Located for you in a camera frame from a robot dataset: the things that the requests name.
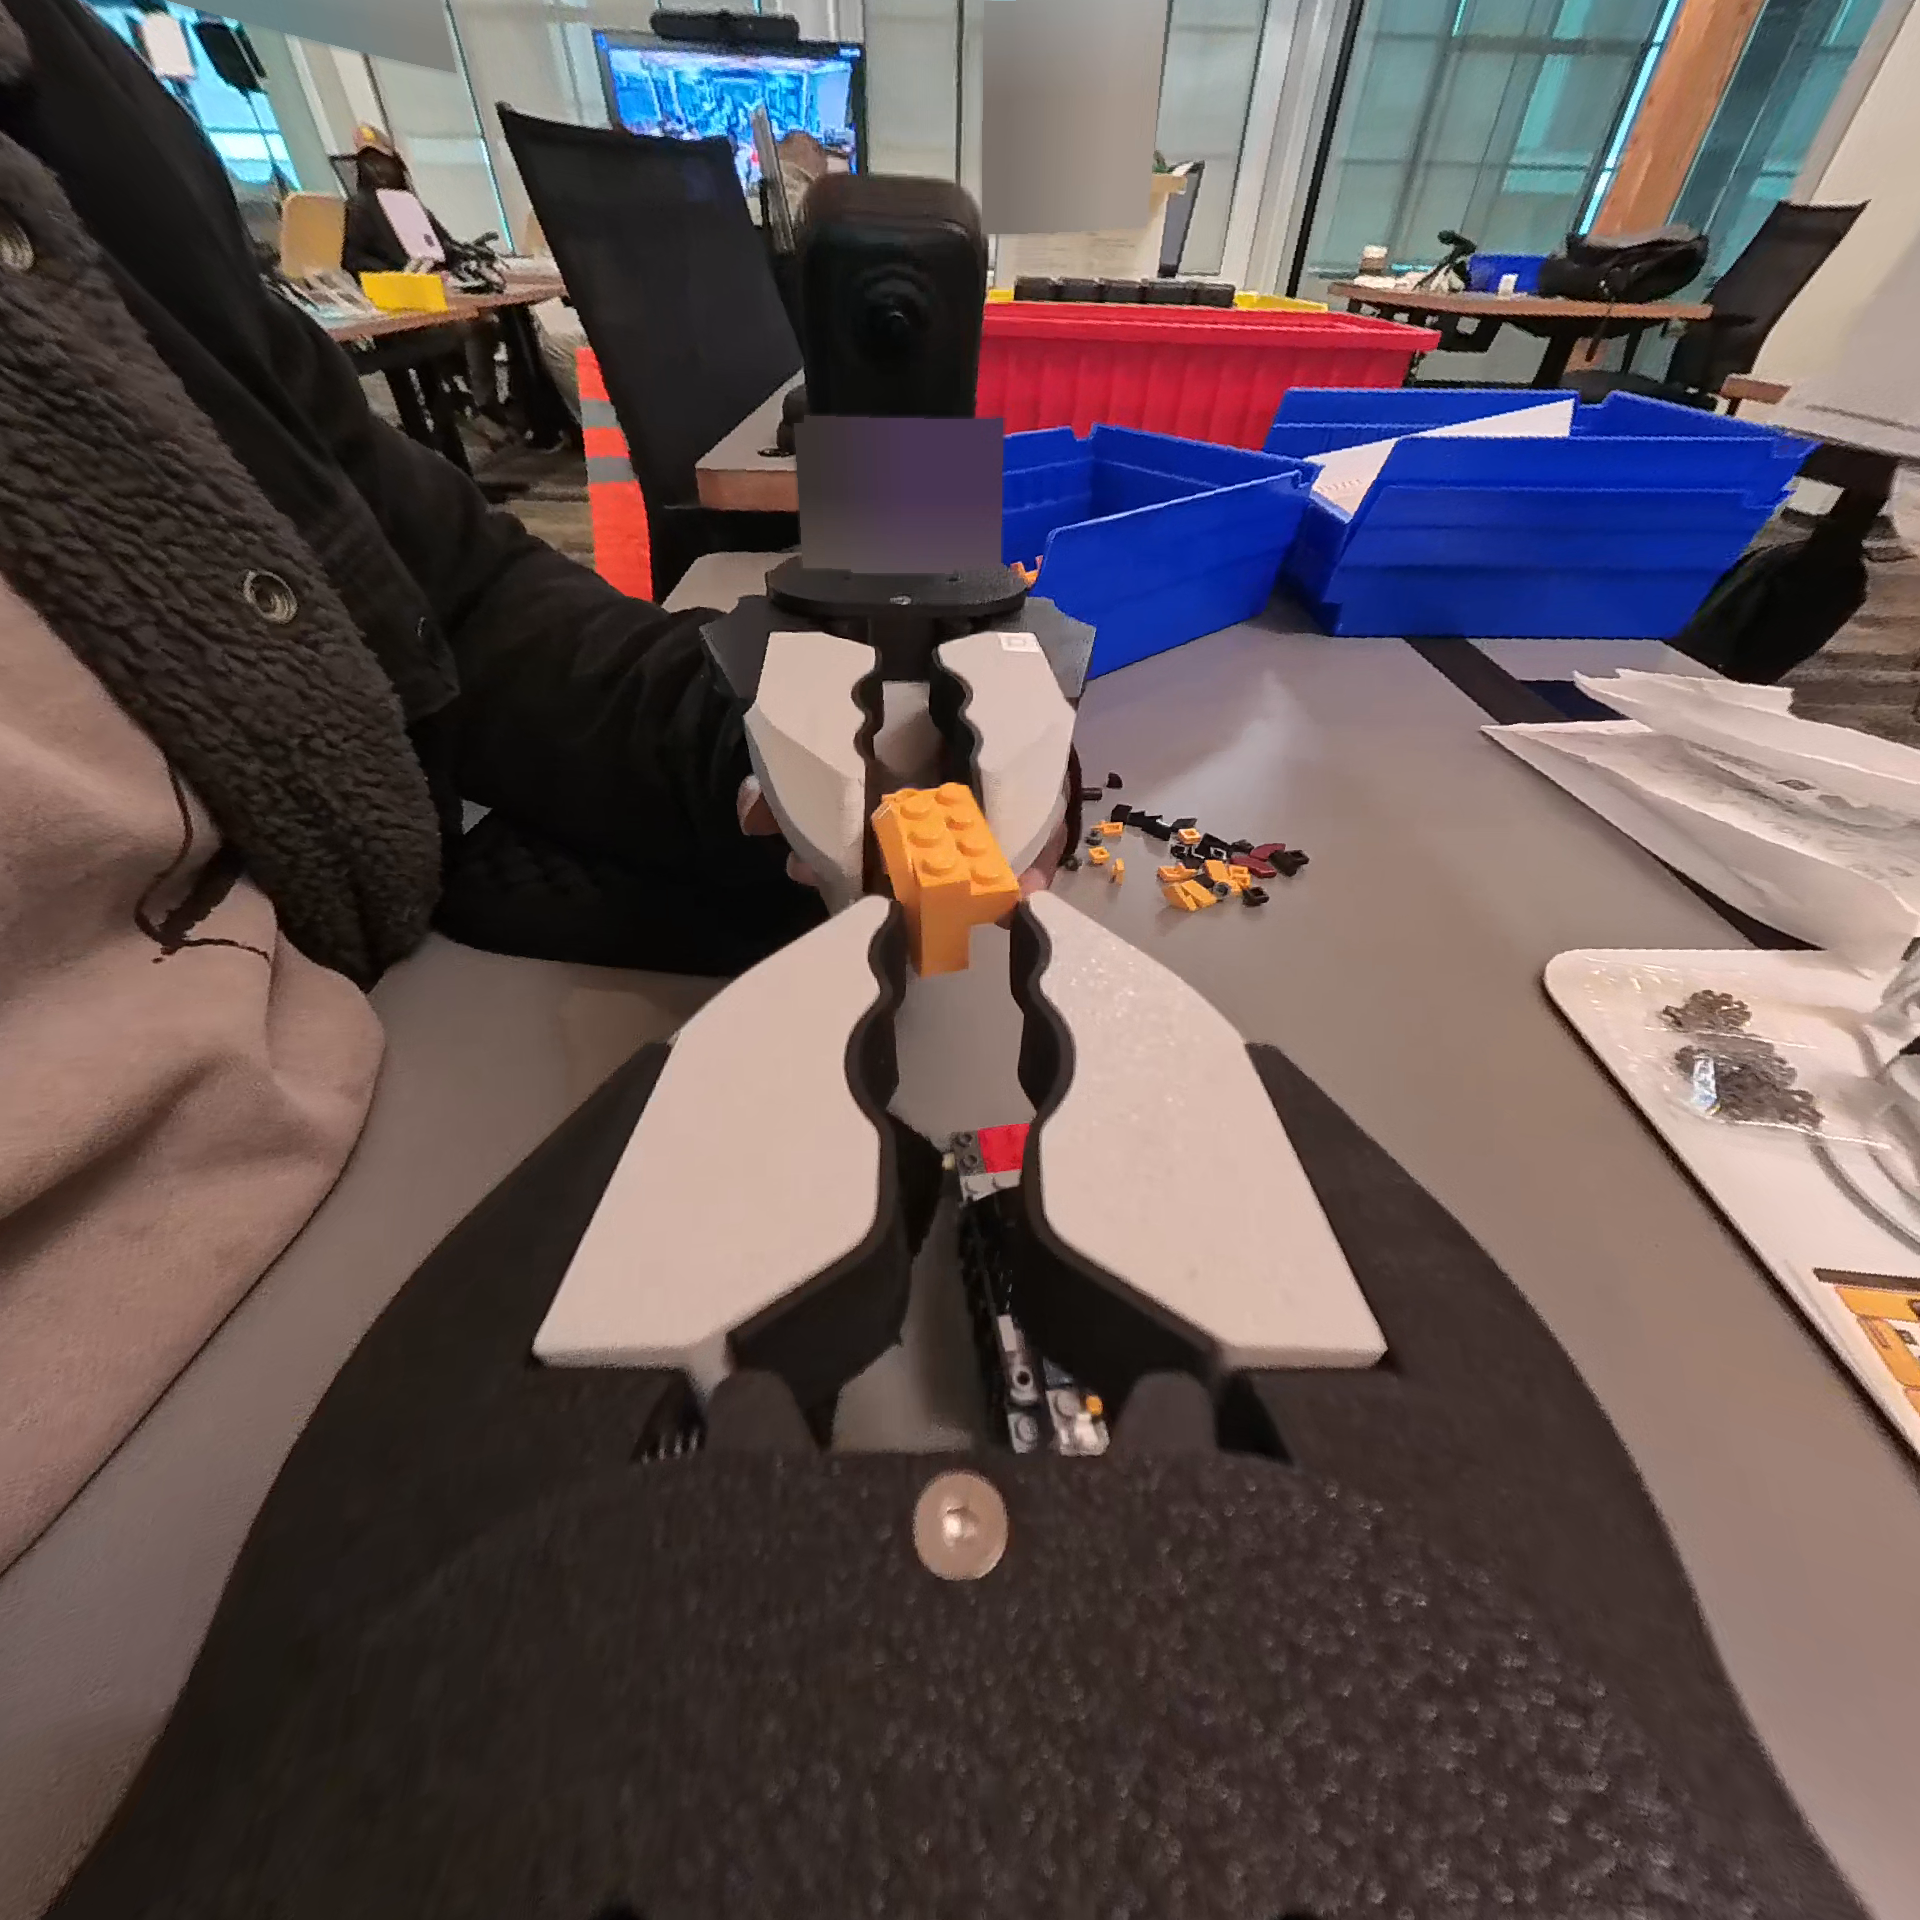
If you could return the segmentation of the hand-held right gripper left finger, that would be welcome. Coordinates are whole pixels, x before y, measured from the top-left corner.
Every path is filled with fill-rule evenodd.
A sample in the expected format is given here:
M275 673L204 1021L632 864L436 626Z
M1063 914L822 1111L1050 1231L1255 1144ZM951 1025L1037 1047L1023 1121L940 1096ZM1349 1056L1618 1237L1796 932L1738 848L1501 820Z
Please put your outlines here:
M664 1044L533 1354L837 1397L904 1322L920 1144L892 1114L904 917L869 895Z

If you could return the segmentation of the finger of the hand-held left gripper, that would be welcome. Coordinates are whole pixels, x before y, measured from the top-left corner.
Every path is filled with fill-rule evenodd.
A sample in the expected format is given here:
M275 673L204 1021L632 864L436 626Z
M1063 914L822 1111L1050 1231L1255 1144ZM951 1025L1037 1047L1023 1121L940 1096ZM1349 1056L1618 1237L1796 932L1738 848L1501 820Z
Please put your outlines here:
M872 693L878 650L822 630L767 637L747 708L759 791L827 914L864 895L872 816Z
M934 784L965 786L1023 889L1071 848L1074 705L1030 630L976 630L932 653Z

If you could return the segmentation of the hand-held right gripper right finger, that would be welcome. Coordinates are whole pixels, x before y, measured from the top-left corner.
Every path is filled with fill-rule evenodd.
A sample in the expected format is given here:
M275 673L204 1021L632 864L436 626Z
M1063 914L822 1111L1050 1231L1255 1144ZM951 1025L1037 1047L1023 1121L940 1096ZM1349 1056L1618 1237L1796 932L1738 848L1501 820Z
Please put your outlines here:
M1055 893L1011 928L1020 1313L1091 1388L1370 1369L1384 1335L1260 1073L1164 961Z

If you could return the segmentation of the orange toy brick assembly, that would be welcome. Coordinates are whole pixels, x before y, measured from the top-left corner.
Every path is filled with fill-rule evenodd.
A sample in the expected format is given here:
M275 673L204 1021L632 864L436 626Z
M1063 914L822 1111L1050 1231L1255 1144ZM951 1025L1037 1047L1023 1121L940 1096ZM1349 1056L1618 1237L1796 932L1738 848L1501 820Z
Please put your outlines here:
M880 797L870 830L904 914L911 969L970 969L974 928L1005 921L1023 897L971 786L900 786Z

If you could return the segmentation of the grey desk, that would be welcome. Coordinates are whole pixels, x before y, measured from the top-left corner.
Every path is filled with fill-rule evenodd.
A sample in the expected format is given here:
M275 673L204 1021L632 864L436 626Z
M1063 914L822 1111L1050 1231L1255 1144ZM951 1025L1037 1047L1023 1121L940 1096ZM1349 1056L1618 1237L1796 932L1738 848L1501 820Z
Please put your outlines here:
M1718 1657L1874 1916L1915 1916L1915 1468L1542 991L1570 948L1731 948L1400 639L1271 615L1093 682L1093 777L1311 861L1266 910L1071 878L1278 1044L1527 1293L1638 1465ZM434 942L317 1238L4 1572L4 1916L37 1916L174 1706L304 1417L396 1287L701 981Z

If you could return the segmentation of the person's left hand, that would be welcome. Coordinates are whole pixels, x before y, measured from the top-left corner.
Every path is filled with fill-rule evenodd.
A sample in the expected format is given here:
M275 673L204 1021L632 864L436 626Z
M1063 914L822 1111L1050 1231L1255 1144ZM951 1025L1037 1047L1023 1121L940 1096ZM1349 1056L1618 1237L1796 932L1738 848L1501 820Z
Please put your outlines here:
M780 818L760 791L760 782L747 774L736 791L736 823L742 834L776 841L783 850L783 873L800 886L818 890L813 869L794 850Z

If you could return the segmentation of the pile of small toy pieces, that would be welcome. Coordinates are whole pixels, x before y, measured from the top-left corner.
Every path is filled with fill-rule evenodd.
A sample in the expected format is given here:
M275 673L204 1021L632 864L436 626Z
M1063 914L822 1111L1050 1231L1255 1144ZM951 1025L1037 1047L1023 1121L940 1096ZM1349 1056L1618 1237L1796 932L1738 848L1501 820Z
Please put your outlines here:
M1180 917L1230 902L1260 910L1311 861L1306 848L1287 841L1232 836L1190 814L1138 804L1117 774L1078 782L1066 818L1063 873L1091 873L1111 889L1130 878L1149 879L1165 910Z

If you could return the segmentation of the toy car chassis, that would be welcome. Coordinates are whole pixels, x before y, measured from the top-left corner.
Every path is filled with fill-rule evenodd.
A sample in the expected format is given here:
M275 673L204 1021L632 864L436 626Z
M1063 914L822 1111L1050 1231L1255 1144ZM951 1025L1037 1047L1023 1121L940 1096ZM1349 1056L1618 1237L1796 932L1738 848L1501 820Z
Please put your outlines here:
M956 1183L956 1252L971 1316L979 1372L997 1438L1020 1455L1103 1455L1106 1407L1050 1360L1018 1313L1018 1189L1026 1119L949 1140Z

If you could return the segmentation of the black office chair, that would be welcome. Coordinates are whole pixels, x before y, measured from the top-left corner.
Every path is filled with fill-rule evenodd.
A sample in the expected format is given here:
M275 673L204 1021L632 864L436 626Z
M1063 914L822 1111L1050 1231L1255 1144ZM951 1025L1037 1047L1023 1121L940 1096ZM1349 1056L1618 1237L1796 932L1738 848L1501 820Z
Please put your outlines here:
M1583 401L1613 393L1671 400L1714 410L1722 384L1749 373L1787 306L1855 226L1866 204L1780 201L1709 289L1712 314L1692 321L1671 350L1664 375L1583 369L1566 389Z
M710 553L798 545L794 512L710 509L696 487L706 450L803 369L731 146L495 119L628 445L654 598Z

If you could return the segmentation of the red plastic tub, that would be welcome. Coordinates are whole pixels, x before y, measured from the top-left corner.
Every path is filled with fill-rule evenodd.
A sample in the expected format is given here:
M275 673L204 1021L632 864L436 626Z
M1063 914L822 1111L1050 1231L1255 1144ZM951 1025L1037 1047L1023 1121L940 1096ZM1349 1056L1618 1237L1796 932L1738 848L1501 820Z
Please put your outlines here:
M1295 389L1398 389L1432 326L1292 309L988 303L976 416L1005 433L1095 425L1260 448Z

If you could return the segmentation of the row of black boxes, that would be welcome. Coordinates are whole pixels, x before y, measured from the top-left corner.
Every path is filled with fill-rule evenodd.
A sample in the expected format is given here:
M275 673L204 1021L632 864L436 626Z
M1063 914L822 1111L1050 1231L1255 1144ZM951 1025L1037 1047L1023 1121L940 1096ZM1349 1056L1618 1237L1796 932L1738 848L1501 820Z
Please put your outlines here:
M1014 288L1008 294L997 294L997 298L1026 303L1159 303L1234 309L1239 296L1230 282L1211 278L1095 278L1023 273L1014 278Z

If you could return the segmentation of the wooden background table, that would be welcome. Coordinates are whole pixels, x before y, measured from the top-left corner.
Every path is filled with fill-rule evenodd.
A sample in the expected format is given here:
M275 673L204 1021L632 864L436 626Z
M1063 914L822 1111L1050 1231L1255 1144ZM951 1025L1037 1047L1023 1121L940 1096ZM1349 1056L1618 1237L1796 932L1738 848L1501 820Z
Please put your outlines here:
M1532 376L1535 389L1560 385L1581 345L1631 343L1655 329L1687 332L1712 321L1712 309L1692 301L1606 303L1546 294L1373 288L1342 278L1328 285L1328 298L1342 301L1358 314L1431 329L1439 351L1480 353L1493 348L1500 329L1516 329L1542 343L1542 357Z
M346 273L308 280L269 277L282 301L306 313L348 351L358 375L379 375L394 397L399 430L468 470L463 433L451 396L451 364L463 329L499 326L507 350L509 389L533 440L542 448L579 445L581 428L538 337L533 310L564 289L563 278L523 278L494 292L448 292L443 309L386 310L346 296Z

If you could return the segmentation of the monitor screen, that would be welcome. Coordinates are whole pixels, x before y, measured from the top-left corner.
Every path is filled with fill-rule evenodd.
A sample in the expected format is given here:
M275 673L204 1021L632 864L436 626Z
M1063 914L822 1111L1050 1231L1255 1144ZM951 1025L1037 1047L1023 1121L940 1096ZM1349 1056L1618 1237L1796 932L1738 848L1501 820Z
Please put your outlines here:
M858 41L790 45L669 41L592 28L611 122L637 136L722 140L751 199L760 183L763 119L772 141L805 134L831 172L869 166L869 58Z

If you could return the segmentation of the nested blue plastic bins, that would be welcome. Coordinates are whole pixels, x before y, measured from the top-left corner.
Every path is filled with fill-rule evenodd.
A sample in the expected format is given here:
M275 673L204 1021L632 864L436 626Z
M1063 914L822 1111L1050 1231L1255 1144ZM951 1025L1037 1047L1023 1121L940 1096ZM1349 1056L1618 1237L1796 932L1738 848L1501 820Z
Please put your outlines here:
M1613 393L1295 389L1266 450L1311 468L1284 580L1336 637L1669 639L1813 452Z

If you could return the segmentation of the clear bag of dark pieces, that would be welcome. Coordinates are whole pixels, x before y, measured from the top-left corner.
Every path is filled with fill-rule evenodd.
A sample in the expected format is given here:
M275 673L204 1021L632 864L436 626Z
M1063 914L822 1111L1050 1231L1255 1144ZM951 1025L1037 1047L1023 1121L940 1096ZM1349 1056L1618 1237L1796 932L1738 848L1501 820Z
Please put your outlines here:
M1827 1114L1787 1049L1756 1028L1747 999L1695 990L1659 1008L1671 1077L1701 1117L1820 1135Z

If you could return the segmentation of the pink hoodie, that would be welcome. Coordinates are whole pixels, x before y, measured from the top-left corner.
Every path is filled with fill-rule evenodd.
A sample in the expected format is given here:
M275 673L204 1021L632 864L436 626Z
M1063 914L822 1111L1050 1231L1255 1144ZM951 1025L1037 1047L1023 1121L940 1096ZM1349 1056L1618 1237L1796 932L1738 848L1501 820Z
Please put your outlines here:
M383 1037L2 590L2 1565L327 1199Z

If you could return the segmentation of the white paper bags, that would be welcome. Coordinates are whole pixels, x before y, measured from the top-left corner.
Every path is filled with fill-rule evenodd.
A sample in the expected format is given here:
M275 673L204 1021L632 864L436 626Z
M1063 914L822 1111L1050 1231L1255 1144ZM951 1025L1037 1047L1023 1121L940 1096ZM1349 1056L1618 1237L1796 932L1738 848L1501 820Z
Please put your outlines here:
M1787 688L1618 670L1615 720L1485 734L1766 928L1884 976L1918 934L1918 751L1792 710Z

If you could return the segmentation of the black fleece-lined jacket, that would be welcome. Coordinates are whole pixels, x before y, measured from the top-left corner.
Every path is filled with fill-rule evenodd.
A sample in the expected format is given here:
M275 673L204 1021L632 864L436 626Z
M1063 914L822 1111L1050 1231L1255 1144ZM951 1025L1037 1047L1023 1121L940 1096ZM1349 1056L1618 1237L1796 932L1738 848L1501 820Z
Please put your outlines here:
M82 5L4 5L4 578L159 746L325 969L440 897L413 726L458 679L325 445L368 422L223 166Z

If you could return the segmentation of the yellow black printed leaflet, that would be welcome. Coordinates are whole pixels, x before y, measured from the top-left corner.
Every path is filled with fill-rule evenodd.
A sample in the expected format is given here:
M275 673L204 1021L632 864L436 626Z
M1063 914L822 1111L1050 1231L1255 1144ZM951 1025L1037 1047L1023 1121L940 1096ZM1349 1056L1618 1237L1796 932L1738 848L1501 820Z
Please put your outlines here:
M1835 1266L1815 1266L1813 1277L1838 1313L1838 1352L1918 1454L1918 1277Z

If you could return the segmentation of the black backpack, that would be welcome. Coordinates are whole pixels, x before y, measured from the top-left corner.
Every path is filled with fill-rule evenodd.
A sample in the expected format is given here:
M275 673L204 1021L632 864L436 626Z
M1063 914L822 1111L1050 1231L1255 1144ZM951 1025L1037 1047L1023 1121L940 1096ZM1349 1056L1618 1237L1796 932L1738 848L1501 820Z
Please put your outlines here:
M1728 680L1768 685L1810 660L1863 606L1859 538L1810 535L1740 557L1669 644Z

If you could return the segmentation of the black bag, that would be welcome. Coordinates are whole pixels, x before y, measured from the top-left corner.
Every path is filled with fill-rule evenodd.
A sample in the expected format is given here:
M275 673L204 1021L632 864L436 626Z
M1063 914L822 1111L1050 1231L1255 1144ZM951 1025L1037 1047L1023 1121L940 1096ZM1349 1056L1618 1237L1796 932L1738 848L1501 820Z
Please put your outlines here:
M1656 303L1704 270L1709 248L1709 234L1687 224L1637 232L1570 231L1540 263L1533 289L1547 298Z

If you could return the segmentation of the orange striped safety post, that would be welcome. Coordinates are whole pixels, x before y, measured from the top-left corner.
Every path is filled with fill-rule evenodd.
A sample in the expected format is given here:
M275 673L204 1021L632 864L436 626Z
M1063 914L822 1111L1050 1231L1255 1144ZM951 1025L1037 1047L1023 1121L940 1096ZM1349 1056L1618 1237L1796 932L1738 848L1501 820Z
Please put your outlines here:
M648 512L627 432L608 396L596 353L587 345L576 350L576 375L592 519L592 565L620 591L651 601L656 582Z

